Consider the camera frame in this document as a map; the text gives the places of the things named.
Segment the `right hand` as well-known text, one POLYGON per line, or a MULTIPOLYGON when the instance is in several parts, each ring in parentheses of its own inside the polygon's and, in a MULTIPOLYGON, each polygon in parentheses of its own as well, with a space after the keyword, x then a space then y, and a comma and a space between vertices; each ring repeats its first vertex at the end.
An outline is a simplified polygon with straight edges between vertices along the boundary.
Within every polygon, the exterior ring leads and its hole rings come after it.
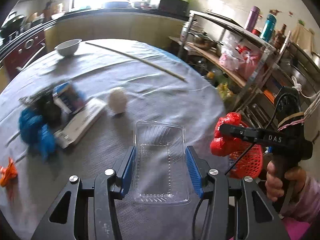
MULTIPOLYGON (((283 181, 276 177, 276 167, 272 161, 267 165, 266 194, 268 199, 276 202, 284 195, 283 181)), ((306 181, 306 171, 301 167, 295 167, 285 173, 285 179, 294 182, 293 197, 300 195, 306 181)))

